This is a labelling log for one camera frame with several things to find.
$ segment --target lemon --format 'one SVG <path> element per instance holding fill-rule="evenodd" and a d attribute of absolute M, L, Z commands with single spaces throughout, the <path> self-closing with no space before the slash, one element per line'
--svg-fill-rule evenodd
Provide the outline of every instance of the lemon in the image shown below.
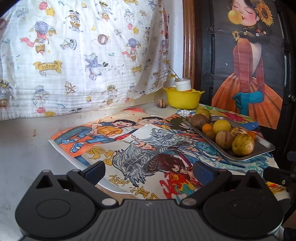
<path fill-rule="evenodd" d="M 213 125 L 213 131 L 217 134 L 219 131 L 231 131 L 231 125 L 227 120 L 217 120 Z"/>

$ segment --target orange dress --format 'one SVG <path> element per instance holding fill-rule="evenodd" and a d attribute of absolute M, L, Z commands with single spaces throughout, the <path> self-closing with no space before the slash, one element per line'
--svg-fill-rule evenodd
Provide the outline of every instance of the orange dress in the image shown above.
<path fill-rule="evenodd" d="M 249 116 L 258 121 L 259 125 L 276 129 L 281 114 L 283 99 L 264 83 L 262 57 L 256 68 L 256 78 L 253 73 L 253 55 L 249 40 L 239 39 L 233 49 L 234 73 L 219 87 L 212 99 L 212 106 L 239 113 L 235 100 L 236 93 L 252 93 L 261 91 L 263 102 L 249 104 Z"/>

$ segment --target yellow fruit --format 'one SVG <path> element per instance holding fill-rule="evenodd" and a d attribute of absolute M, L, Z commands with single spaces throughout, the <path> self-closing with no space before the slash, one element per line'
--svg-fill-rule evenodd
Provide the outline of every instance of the yellow fruit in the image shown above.
<path fill-rule="evenodd" d="M 234 138 L 236 138 L 240 134 L 246 134 L 247 131 L 244 128 L 239 126 L 239 127 L 234 127 L 230 133 L 233 135 Z"/>
<path fill-rule="evenodd" d="M 211 113 L 207 109 L 198 109 L 195 114 L 203 114 L 206 116 L 210 121 L 212 119 Z"/>
<path fill-rule="evenodd" d="M 215 141 L 216 138 L 216 134 L 215 132 L 213 132 L 212 130 L 208 130 L 205 135 L 210 138 L 212 141 Z"/>
<path fill-rule="evenodd" d="M 196 127 L 197 129 L 201 130 L 204 124 L 209 123 L 209 119 L 204 116 L 203 114 L 195 114 L 191 118 L 191 125 Z"/>
<path fill-rule="evenodd" d="M 229 149 L 233 142 L 233 136 L 229 131 L 219 131 L 216 135 L 216 144 L 222 149 Z"/>
<path fill-rule="evenodd" d="M 202 127 L 203 134 L 205 134 L 209 130 L 213 130 L 212 125 L 211 124 L 204 124 L 203 127 Z"/>
<path fill-rule="evenodd" d="M 231 125 L 227 120 L 217 120 L 213 125 L 213 131 L 217 134 L 219 131 L 231 131 Z"/>
<path fill-rule="evenodd" d="M 232 151 L 238 156 L 247 156 L 254 150 L 254 139 L 248 134 L 238 135 L 232 143 Z"/>

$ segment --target poster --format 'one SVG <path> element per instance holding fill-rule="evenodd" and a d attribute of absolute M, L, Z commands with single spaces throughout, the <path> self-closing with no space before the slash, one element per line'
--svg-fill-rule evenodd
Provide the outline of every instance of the poster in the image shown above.
<path fill-rule="evenodd" d="M 213 0 L 212 106 L 276 129 L 284 93 L 283 35 L 272 0 Z"/>

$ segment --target drawn boy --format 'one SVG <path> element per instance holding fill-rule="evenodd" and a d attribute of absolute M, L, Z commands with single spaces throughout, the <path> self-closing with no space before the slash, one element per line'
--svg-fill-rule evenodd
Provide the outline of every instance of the drawn boy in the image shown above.
<path fill-rule="evenodd" d="M 160 121 L 163 121 L 163 118 L 159 116 L 148 116 L 148 117 L 143 117 L 141 119 L 138 119 L 137 125 L 133 126 L 134 129 L 139 129 L 146 124 L 156 124 L 159 123 Z"/>
<path fill-rule="evenodd" d="M 62 144 L 74 143 L 70 149 L 71 153 L 77 152 L 83 145 L 92 143 L 109 143 L 117 140 L 121 140 L 126 137 L 131 130 L 128 127 L 136 125 L 136 122 L 131 120 L 115 120 L 113 122 L 101 122 L 93 123 L 90 128 L 85 126 L 80 126 L 81 132 L 74 138 L 63 139 Z M 79 140 L 85 138 L 86 136 L 92 139 L 80 142 Z"/>

